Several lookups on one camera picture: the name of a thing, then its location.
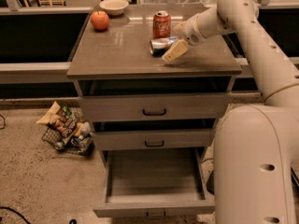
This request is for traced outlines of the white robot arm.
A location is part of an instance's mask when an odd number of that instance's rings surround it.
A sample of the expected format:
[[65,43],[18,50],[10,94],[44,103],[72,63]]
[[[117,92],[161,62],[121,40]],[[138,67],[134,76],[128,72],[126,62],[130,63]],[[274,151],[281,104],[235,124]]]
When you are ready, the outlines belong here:
[[252,0],[218,0],[176,27],[171,62],[214,35],[236,33],[262,105],[238,106],[214,138],[216,224],[296,224],[291,166],[299,148],[299,71],[258,22]]

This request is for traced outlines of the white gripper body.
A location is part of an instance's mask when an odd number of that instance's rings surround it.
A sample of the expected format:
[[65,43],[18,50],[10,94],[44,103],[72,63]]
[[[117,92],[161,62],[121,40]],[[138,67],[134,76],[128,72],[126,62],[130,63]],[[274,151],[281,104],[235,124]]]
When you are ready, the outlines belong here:
[[179,25],[180,37],[191,46],[197,46],[206,41],[199,29],[199,14],[195,14]]

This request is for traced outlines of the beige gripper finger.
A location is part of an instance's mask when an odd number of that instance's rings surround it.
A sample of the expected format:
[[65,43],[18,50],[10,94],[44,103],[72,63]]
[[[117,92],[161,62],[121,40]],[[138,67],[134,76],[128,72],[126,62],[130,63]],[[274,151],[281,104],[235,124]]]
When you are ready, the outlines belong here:
[[172,34],[177,37],[183,37],[184,27],[185,27],[185,22],[184,21],[180,22],[179,24],[173,27]]
[[165,62],[172,62],[176,58],[186,53],[189,49],[188,42],[183,39],[177,39],[170,49],[162,56]]

